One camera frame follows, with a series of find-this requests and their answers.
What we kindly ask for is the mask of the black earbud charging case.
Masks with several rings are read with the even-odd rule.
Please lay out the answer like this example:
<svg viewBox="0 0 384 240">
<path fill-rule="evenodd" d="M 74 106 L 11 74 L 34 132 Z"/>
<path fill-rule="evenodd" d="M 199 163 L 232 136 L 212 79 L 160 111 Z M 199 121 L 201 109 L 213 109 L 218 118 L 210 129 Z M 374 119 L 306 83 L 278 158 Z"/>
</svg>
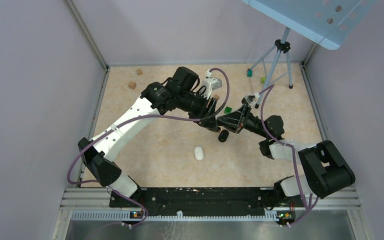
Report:
<svg viewBox="0 0 384 240">
<path fill-rule="evenodd" d="M 219 135 L 218 135 L 218 141 L 221 142 L 221 143 L 224 143 L 227 141 L 228 137 L 229 137 L 229 134 L 230 132 L 226 129 L 223 129 L 220 131 Z"/>
</svg>

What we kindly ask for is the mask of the white earbud charging case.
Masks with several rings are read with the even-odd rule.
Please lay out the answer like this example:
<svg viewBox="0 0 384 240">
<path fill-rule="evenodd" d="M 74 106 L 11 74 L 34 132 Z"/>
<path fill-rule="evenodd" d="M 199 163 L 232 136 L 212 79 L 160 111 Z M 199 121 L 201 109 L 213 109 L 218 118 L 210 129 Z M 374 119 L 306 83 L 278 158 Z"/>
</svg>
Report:
<svg viewBox="0 0 384 240">
<path fill-rule="evenodd" d="M 205 155 L 204 155 L 204 150 L 202 147 L 200 147 L 200 146 L 195 147 L 193 152 L 194 152 L 194 158 L 197 161 L 202 161 L 204 159 Z"/>
</svg>

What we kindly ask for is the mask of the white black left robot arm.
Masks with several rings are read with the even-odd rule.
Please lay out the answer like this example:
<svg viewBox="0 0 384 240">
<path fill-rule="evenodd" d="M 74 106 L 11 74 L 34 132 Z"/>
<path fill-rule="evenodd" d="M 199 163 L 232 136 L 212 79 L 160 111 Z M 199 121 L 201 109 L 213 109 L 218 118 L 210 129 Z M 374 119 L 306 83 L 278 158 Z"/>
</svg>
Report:
<svg viewBox="0 0 384 240">
<path fill-rule="evenodd" d="M 187 113 L 188 122 L 218 131 L 217 99 L 211 94 L 222 85 L 221 79 L 212 76 L 212 70 L 208 70 L 201 81 L 191 69 L 178 67 L 164 82 L 150 83 L 129 110 L 102 133 L 92 139 L 79 140 L 77 146 L 83 164 L 102 187 L 120 193 L 127 206 L 136 206 L 141 198 L 140 187 L 115 163 L 120 151 L 154 119 L 175 109 Z"/>
</svg>

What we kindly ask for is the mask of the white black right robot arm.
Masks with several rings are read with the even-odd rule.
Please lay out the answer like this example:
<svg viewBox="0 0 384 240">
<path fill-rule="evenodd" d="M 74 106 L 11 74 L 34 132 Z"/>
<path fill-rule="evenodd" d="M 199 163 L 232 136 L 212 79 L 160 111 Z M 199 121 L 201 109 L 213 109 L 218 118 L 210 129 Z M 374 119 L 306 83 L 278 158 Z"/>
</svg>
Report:
<svg viewBox="0 0 384 240">
<path fill-rule="evenodd" d="M 264 140 L 258 146 L 263 156 L 301 165 L 303 174 L 274 184 L 273 200 L 279 206 L 287 206 L 300 194 L 325 198 L 356 181 L 353 170 L 332 141 L 304 144 L 283 139 L 284 122 L 279 115 L 261 120 L 251 113 L 250 106 L 243 104 L 238 110 L 217 117 L 216 122 L 234 133 L 247 130 L 262 136 Z"/>
</svg>

